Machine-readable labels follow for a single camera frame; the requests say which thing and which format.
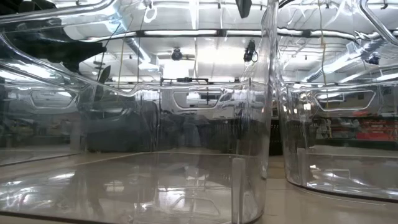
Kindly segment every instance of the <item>security camera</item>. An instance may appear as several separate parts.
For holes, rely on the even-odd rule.
[[[182,54],[180,49],[174,49],[172,53],[172,59],[173,60],[181,60]]]
[[[250,40],[248,47],[244,50],[244,55],[243,55],[243,60],[245,62],[257,62],[257,60],[253,60],[253,56],[256,55],[258,59],[258,54],[256,52],[256,44],[254,43],[254,40]]]

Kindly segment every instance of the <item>transparent acrylic bin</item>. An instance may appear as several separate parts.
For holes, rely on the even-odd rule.
[[[287,85],[280,129],[289,182],[336,194],[397,200],[397,82]]]
[[[137,83],[124,91],[119,83],[110,87],[71,72],[73,67],[68,71],[65,62],[59,66],[37,59],[25,52],[30,49],[14,45],[22,34],[41,34],[40,29],[51,33],[59,26],[84,30],[111,17],[106,10],[78,14],[86,20],[77,19],[71,9],[61,12],[10,16],[2,24],[12,32],[0,36],[1,54],[6,55],[0,59],[0,213],[63,222],[258,220],[265,203],[274,71],[267,63],[275,54],[270,50],[275,49],[275,14],[267,14],[263,28],[268,35],[243,81]],[[48,23],[36,27],[33,21],[40,18]],[[23,26],[16,29],[18,23]],[[120,24],[129,27],[126,21]],[[133,40],[131,32],[122,30],[118,39]],[[191,95],[202,99],[194,107],[188,103]],[[209,100],[208,95],[217,98]]]
[[[270,121],[254,100],[264,99],[264,85],[137,84],[130,93],[95,85],[80,92],[3,86],[16,96],[3,101],[4,158],[28,149],[47,157],[110,152],[97,162],[3,179],[4,211],[146,223],[246,223],[262,214]],[[214,91],[221,96],[211,108],[176,100]],[[14,122],[10,130],[7,121]],[[30,143],[38,136],[47,138],[45,146]]]
[[[279,11],[279,128],[293,184],[398,200],[396,8],[380,3],[301,1]]]

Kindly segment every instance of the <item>ceiling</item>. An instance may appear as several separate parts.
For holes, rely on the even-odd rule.
[[[58,8],[75,0],[52,0]],[[150,82],[164,78],[209,78],[215,82],[241,78],[254,63],[243,61],[250,40],[261,40],[266,0],[252,0],[247,18],[240,18],[234,0],[104,0],[110,6],[78,17],[65,16],[67,36],[101,42],[107,52],[80,64],[80,73],[96,79],[111,66],[114,81]],[[96,4],[100,0],[80,0]],[[357,0],[285,1],[278,11],[278,62],[285,80],[355,82],[372,80],[396,61],[396,46],[383,40],[360,10]],[[368,7],[392,31],[398,1],[368,1]],[[183,60],[171,60],[174,49]]]

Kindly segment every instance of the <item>clear plastic container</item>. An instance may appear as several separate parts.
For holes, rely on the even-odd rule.
[[[289,182],[397,202],[398,48],[389,31],[396,23],[383,6],[302,1],[280,10],[277,88]],[[297,13],[288,20],[292,9]],[[308,22],[294,25],[309,14]]]

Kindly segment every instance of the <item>fluorescent light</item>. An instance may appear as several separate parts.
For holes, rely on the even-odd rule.
[[[106,37],[89,37],[86,40],[81,40],[82,42],[98,42],[102,40],[108,40],[108,39],[117,39],[117,38],[123,38],[123,37],[135,37],[137,35],[136,32],[127,32],[123,34],[116,34],[113,36],[106,36]]]
[[[348,82],[348,81],[351,81],[354,78],[357,78],[357,77],[360,77],[360,76],[361,76],[361,74],[350,75],[349,77],[346,77],[346,78],[340,80],[339,82],[340,83]]]
[[[217,30],[153,30],[144,33],[145,35],[215,35]]]
[[[390,80],[390,79],[393,79],[393,78],[398,78],[398,74],[383,75],[381,77],[374,78],[373,81],[378,82],[378,81]]]
[[[227,30],[227,35],[261,35],[261,30]]]
[[[316,30],[316,31],[311,31],[311,36],[318,36],[318,35],[322,35],[322,31],[321,30]],[[338,31],[328,31],[328,30],[324,30],[323,31],[323,35],[335,35],[338,37],[344,37],[344,38],[348,38],[348,39],[355,39],[355,36],[352,34],[346,34],[343,32],[338,32]]]
[[[290,30],[290,29],[280,29],[278,28],[278,34],[287,34],[287,35],[302,35],[303,31],[301,30]]]

